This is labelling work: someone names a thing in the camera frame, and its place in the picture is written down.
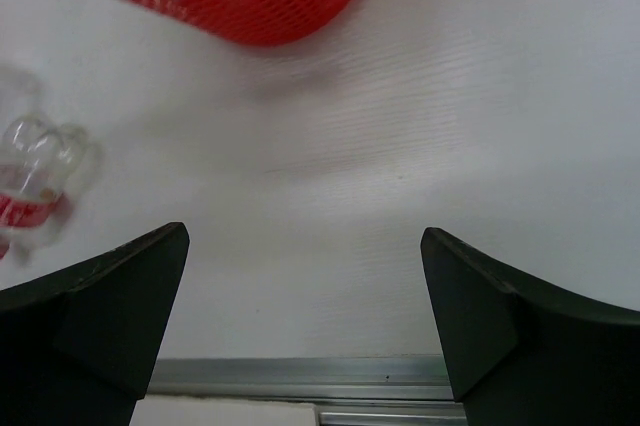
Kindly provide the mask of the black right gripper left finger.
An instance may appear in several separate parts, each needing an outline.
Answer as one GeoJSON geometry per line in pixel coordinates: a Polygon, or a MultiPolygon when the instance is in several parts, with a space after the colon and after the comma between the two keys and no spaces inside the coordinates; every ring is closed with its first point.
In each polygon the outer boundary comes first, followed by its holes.
{"type": "Polygon", "coordinates": [[[168,223],[1,292],[1,422],[127,425],[147,393],[190,239],[168,223]]]}

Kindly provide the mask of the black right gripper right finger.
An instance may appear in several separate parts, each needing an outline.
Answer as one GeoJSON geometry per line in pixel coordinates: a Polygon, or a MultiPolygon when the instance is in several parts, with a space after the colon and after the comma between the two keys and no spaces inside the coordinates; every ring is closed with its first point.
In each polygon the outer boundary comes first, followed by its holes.
{"type": "Polygon", "coordinates": [[[639,314],[504,264],[440,228],[421,256],[471,425],[636,425],[639,314]]]}

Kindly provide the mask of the clear bottle red label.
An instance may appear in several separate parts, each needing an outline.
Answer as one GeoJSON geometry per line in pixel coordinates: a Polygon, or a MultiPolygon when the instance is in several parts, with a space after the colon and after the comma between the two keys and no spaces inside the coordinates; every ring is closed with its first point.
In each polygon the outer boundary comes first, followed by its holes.
{"type": "Polygon", "coordinates": [[[103,149],[86,128],[36,113],[1,136],[1,257],[27,266],[55,244],[97,182],[103,149]]]}

